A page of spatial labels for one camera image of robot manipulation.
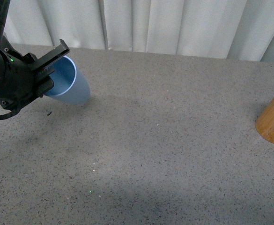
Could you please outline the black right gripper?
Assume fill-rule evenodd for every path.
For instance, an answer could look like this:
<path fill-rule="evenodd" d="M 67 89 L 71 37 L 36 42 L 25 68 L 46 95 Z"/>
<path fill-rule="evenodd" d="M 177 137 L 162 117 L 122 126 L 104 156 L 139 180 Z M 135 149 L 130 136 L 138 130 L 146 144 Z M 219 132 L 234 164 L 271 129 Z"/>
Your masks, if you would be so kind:
<path fill-rule="evenodd" d="M 5 110 L 21 110 L 41 98 L 53 86 L 51 65 L 70 52 L 64 40 L 37 58 L 33 53 L 21 55 L 3 37 L 0 43 L 0 105 Z"/>

